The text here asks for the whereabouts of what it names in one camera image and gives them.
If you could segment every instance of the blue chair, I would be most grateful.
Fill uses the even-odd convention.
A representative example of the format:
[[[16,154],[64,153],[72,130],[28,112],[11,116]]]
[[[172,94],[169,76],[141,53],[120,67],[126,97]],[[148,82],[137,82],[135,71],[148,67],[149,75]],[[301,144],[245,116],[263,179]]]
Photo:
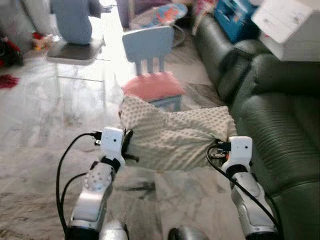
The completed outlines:
[[[126,57],[135,63],[137,75],[122,88],[125,95],[137,96],[158,108],[173,104],[175,112],[181,110],[185,91],[172,72],[165,72],[165,55],[172,51],[173,40],[174,30],[170,26],[140,29],[123,35]],[[154,72],[154,58],[158,58],[159,72]],[[144,60],[147,74],[142,73]]]

